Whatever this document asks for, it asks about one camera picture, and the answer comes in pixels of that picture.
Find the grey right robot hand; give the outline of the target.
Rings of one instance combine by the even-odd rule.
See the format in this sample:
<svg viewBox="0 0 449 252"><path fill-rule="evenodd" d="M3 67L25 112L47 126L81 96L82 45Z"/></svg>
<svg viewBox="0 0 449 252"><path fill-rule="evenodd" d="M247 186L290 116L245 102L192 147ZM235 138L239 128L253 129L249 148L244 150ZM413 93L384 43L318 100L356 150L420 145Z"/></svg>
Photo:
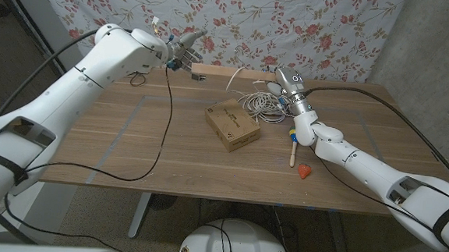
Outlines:
<svg viewBox="0 0 449 252"><path fill-rule="evenodd" d="M306 100L302 77L295 69L276 68L274 74L275 81L267 82L267 89L277 97L285 96L288 109L294 116L312 110Z"/></svg>

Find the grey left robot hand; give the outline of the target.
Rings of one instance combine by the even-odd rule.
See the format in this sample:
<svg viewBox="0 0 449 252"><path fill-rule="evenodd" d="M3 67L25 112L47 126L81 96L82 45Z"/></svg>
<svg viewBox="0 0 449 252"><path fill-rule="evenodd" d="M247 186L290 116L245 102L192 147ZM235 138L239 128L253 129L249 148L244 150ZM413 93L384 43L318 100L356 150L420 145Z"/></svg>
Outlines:
<svg viewBox="0 0 449 252"><path fill-rule="evenodd" d="M202 56L193 49L193 44L206 34L207 30L184 33L177 42L169 44L168 48L171 49L171 52L168 56L167 67L174 71L183 69L190 72L193 63L202 60Z"/></svg>

